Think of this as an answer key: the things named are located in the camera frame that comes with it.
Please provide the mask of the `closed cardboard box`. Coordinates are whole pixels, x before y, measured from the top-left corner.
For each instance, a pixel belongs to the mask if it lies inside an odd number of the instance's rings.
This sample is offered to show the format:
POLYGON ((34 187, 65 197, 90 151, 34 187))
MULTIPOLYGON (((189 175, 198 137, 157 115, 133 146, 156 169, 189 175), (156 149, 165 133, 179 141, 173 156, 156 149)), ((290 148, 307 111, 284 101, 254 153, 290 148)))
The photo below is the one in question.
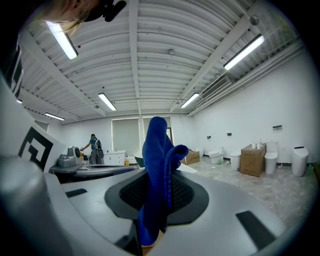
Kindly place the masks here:
POLYGON ((248 145, 241 149, 240 172, 245 175, 260 177, 265 171, 266 144, 260 148, 252 148, 248 145))

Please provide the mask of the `white drawer cabinet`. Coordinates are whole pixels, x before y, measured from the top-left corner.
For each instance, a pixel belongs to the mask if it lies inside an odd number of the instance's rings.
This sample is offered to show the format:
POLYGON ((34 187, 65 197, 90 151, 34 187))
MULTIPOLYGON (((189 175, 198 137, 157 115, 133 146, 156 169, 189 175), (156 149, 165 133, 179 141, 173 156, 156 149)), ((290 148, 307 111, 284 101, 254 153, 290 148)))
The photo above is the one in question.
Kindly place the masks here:
POLYGON ((103 161, 107 166, 124 166, 126 158, 125 150, 110 151, 104 153, 103 161))

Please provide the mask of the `white low toilet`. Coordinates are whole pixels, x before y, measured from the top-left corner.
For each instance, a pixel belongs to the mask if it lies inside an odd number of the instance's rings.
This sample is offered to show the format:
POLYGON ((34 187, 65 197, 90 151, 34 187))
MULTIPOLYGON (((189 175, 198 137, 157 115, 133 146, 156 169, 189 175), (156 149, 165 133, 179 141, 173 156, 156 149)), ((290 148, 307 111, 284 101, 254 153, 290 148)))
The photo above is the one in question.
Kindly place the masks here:
POLYGON ((214 165, 219 165, 224 161, 225 149, 223 146, 216 146, 212 151, 208 153, 211 163, 214 165))

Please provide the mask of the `white toilet with tank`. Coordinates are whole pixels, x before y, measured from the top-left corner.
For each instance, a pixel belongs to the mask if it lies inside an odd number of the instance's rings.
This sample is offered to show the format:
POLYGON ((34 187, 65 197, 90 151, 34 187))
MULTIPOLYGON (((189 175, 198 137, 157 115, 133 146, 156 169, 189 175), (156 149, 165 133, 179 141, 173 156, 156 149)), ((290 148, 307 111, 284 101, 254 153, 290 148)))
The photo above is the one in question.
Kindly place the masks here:
POLYGON ((274 173, 277 165, 278 158, 278 142, 270 141, 266 143, 265 160, 265 173, 271 175, 274 173))

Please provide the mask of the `white air vent grille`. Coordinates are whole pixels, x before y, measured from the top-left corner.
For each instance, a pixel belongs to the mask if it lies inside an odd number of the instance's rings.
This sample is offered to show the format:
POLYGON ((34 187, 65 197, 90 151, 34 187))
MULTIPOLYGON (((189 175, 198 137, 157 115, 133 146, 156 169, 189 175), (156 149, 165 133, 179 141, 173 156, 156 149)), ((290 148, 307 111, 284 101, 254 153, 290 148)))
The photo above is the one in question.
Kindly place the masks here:
POLYGON ((209 97, 211 94, 215 93, 219 89, 223 88, 224 86, 228 85, 231 80, 227 76, 221 76, 216 81, 211 83, 201 94, 201 98, 205 99, 209 97))

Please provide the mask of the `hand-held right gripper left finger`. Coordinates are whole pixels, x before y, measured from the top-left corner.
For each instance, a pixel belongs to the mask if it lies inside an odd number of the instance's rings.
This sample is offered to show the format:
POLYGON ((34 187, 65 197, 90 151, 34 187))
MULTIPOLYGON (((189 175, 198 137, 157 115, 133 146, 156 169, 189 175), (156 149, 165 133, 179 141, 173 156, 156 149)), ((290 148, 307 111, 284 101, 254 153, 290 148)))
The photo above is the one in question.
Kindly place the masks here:
POLYGON ((132 219, 118 217, 105 201, 112 186, 144 175, 144 169, 95 180, 61 184, 45 173, 47 193, 62 231, 57 244, 62 256, 142 256, 132 219))

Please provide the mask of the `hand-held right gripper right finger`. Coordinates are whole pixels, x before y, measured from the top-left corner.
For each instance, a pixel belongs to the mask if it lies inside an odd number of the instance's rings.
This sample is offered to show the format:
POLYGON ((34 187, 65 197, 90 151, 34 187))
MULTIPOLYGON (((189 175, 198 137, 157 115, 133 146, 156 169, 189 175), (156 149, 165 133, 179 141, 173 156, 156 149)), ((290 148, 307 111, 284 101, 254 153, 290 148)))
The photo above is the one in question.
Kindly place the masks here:
POLYGON ((279 237, 284 222, 246 191, 197 173, 179 175, 201 185, 208 192, 206 210, 193 223, 170 226, 159 242, 159 256, 250 256, 258 251, 236 215, 252 212, 268 230, 279 237))

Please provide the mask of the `white round bin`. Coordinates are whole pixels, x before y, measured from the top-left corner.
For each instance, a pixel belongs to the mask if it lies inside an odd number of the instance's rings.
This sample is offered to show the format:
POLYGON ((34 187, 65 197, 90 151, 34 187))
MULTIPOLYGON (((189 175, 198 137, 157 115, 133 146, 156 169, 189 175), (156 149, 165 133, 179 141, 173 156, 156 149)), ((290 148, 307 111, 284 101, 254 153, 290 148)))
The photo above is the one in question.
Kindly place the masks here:
POLYGON ((241 169, 241 151, 237 150, 230 154, 230 164, 233 171, 240 171, 241 169))

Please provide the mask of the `blue cloth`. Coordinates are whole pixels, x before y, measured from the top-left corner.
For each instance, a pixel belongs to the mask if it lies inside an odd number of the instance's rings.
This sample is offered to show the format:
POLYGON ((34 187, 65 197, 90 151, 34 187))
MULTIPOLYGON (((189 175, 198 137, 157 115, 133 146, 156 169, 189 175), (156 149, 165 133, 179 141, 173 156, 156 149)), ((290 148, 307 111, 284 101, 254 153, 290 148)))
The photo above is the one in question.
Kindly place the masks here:
POLYGON ((172 207, 171 174, 189 153, 185 145, 174 146, 167 135, 167 122, 153 117, 142 148, 148 182, 146 199, 138 214, 138 232, 142 246, 152 245, 165 225, 172 207))

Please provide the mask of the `open cardboard box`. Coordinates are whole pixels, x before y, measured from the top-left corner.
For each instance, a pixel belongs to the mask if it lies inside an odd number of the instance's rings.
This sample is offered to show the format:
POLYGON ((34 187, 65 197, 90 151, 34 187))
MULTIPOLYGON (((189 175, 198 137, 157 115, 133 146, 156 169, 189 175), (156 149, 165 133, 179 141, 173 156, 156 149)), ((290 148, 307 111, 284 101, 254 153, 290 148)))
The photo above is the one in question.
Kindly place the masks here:
POLYGON ((188 154, 180 161, 184 165, 194 164, 200 161, 200 152, 189 149, 188 154))

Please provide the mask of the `wide white roller blind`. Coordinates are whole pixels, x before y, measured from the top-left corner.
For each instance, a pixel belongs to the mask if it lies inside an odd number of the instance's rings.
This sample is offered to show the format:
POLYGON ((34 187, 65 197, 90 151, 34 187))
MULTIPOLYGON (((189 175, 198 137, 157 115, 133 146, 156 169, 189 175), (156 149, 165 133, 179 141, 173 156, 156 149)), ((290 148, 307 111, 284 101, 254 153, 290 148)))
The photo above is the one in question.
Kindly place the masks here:
POLYGON ((125 151, 126 156, 133 156, 140 152, 138 118, 112 120, 112 146, 114 151, 125 151))

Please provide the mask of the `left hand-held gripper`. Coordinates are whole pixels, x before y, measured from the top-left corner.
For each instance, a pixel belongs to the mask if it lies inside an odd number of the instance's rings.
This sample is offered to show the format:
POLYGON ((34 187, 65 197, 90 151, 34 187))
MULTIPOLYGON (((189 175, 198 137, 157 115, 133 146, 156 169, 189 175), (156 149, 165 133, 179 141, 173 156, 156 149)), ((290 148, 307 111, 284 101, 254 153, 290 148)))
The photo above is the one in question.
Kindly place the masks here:
POLYGON ((99 178, 138 170, 137 165, 108 166, 90 164, 75 173, 51 170, 67 146, 45 132, 30 113, 16 101, 6 79, 0 72, 0 184, 25 181, 32 168, 56 175, 61 184, 80 181, 79 178, 99 178))

